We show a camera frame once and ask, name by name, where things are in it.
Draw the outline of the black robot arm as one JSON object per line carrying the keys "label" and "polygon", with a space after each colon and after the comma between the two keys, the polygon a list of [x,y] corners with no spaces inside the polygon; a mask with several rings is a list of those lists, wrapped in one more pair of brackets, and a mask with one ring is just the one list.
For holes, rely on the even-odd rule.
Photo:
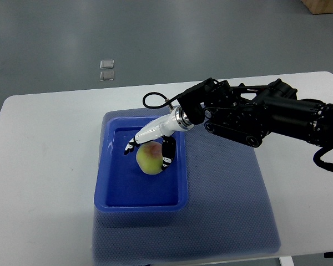
{"label": "black robot arm", "polygon": [[333,104],[297,98],[281,79],[268,85],[230,86],[209,78],[181,93],[177,101],[193,125],[214,135],[259,147],[274,132],[319,146],[314,163],[333,172]]}

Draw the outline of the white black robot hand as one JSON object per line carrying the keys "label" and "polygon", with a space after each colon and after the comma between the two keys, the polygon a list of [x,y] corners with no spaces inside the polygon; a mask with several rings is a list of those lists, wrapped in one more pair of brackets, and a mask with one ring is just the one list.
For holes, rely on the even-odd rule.
{"label": "white black robot hand", "polygon": [[194,124],[187,118],[184,110],[178,106],[170,114],[161,116],[139,130],[125,147],[124,154],[134,151],[141,144],[162,138],[162,166],[166,170],[175,158],[176,140],[172,134],[176,131],[186,132],[194,127]]}

